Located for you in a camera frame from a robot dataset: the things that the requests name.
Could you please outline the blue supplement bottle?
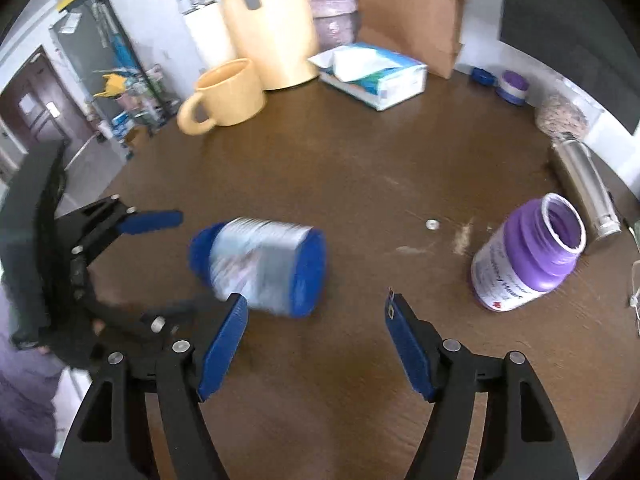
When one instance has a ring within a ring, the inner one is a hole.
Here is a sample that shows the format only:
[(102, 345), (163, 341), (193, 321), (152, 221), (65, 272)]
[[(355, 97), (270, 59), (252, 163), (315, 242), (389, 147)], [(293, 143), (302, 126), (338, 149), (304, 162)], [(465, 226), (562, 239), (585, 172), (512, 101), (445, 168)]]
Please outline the blue supplement bottle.
[(328, 250), (322, 231), (272, 220), (235, 218), (192, 238), (189, 266), (220, 300), (243, 296), (248, 306), (306, 318), (320, 300)]

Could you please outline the yellow ceramic mug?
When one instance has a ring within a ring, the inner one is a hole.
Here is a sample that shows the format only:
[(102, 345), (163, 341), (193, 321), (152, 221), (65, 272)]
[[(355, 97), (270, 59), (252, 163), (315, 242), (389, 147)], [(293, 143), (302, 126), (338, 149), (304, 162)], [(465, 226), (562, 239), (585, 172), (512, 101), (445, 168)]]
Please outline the yellow ceramic mug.
[(266, 103), (255, 63), (236, 58), (198, 78), (194, 93), (178, 110), (177, 124), (184, 134), (200, 136), (215, 127), (242, 124), (260, 113)]

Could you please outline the purple supplement bottle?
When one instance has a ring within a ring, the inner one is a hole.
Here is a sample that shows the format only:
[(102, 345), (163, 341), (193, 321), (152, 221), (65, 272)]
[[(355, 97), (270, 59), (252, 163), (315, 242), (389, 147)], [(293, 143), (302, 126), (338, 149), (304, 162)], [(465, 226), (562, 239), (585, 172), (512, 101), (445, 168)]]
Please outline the purple supplement bottle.
[(509, 312), (552, 292), (574, 271), (586, 240), (584, 222), (565, 197), (529, 200), (474, 255), (475, 297), (488, 310)]

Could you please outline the white insulated bottle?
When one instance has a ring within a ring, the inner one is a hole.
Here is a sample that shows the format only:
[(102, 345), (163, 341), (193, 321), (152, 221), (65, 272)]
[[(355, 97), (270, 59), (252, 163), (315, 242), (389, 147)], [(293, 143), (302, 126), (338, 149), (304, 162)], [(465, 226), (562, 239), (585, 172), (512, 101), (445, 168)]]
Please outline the white insulated bottle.
[(218, 67), (238, 57), (219, 0), (177, 0), (177, 6), (207, 68)]

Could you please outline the yellow thermos jug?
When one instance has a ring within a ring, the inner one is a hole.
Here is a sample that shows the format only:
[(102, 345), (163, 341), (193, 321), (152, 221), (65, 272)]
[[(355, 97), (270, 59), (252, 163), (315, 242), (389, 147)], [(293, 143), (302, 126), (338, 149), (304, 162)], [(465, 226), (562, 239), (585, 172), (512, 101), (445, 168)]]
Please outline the yellow thermos jug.
[(255, 63), (265, 89), (318, 77), (309, 62), (319, 40), (308, 0), (221, 0), (221, 9), (236, 53)]

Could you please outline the steel tumbler lying down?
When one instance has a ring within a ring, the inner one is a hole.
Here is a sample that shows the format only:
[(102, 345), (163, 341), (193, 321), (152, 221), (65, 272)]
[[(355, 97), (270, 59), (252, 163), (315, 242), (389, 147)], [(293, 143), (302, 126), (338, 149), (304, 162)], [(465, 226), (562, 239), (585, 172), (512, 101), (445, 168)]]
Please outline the steel tumbler lying down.
[(578, 210), (587, 233), (587, 248), (593, 250), (622, 232), (614, 204), (592, 161), (589, 148), (569, 132), (551, 140), (551, 166), (567, 198)]

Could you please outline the tissue box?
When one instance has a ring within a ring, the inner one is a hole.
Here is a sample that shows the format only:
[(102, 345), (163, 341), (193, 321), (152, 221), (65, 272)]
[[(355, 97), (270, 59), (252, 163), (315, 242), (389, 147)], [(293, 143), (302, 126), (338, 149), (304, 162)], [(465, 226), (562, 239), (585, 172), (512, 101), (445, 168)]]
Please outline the tissue box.
[(315, 54), (308, 61), (323, 82), (378, 112), (425, 90), (426, 64), (372, 44), (345, 44)]

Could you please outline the clear jar of grains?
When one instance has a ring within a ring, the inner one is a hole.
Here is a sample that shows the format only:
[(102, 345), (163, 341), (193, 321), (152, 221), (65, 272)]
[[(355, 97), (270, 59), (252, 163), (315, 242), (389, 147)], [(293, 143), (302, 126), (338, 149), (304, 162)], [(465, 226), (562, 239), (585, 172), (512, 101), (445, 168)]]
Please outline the clear jar of grains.
[(601, 116), (603, 108), (582, 96), (566, 96), (559, 91), (547, 92), (535, 110), (536, 127), (550, 138), (570, 133), (585, 139)]

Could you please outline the brown paper bag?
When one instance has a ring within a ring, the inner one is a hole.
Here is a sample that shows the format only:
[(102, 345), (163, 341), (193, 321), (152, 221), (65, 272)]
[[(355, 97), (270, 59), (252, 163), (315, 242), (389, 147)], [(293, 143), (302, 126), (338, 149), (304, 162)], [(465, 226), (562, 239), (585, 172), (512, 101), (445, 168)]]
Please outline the brown paper bag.
[(448, 79), (461, 49), (464, 0), (358, 0), (357, 39), (415, 58)]

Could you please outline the purple bottle cap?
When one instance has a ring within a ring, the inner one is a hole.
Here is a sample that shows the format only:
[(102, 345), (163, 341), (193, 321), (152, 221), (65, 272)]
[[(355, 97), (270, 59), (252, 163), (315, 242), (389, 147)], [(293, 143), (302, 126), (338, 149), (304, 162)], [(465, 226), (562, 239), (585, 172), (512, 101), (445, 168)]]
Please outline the purple bottle cap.
[(514, 70), (504, 70), (498, 79), (496, 93), (513, 105), (524, 105), (529, 90), (529, 81)]

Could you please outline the blue bottle cap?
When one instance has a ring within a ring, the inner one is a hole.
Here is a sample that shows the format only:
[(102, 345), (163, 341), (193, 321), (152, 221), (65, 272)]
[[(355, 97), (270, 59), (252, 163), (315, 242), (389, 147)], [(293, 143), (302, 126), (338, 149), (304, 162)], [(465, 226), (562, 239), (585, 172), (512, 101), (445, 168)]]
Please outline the blue bottle cap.
[(472, 81), (483, 87), (495, 88), (498, 84), (497, 77), (489, 70), (484, 70), (484, 68), (473, 67), (470, 73), (470, 78)]

